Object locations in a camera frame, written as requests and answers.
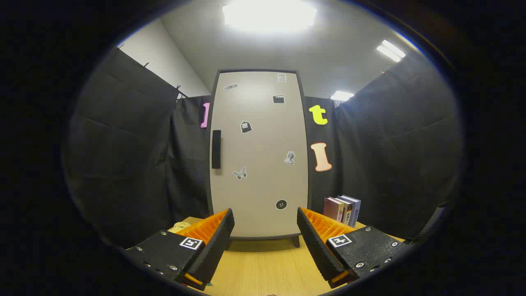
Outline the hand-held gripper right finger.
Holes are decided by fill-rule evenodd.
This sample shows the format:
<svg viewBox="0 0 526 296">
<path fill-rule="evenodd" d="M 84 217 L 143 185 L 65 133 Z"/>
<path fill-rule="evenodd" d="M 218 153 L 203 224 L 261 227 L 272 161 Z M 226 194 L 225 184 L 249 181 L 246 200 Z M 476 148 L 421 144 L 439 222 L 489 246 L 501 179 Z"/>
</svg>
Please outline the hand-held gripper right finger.
<svg viewBox="0 0 526 296">
<path fill-rule="evenodd" d="M 379 273 L 410 249 L 410 243 L 375 227 L 350 227 L 299 207 L 297 225 L 321 276 L 331 288 Z"/>
</svg>

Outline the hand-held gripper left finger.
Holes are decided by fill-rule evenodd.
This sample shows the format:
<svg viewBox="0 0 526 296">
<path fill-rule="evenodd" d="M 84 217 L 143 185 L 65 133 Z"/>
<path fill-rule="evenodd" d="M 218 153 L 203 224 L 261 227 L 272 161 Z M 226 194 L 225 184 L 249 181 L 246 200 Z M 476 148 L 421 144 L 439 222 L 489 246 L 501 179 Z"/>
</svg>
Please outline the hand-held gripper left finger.
<svg viewBox="0 0 526 296">
<path fill-rule="evenodd" d="M 124 249 L 123 255 L 163 282 L 203 291 L 230 244 L 234 226 L 233 210 L 227 208 L 176 233 L 160 230 Z"/>
</svg>

